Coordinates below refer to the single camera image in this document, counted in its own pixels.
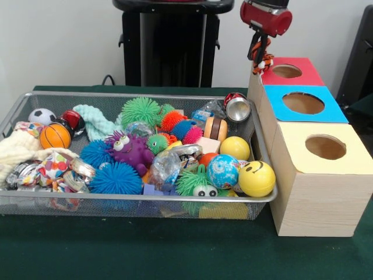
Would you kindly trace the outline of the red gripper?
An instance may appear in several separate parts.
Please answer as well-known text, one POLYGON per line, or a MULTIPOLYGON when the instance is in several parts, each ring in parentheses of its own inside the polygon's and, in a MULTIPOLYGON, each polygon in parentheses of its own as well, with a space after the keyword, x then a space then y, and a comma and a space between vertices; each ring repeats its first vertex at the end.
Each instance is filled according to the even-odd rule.
POLYGON ((252 52, 261 35, 258 47, 258 63, 262 62, 268 36, 283 35, 290 27, 293 16, 285 1, 243 1, 240 7, 241 20, 256 31, 249 46, 248 59, 253 60, 252 52))

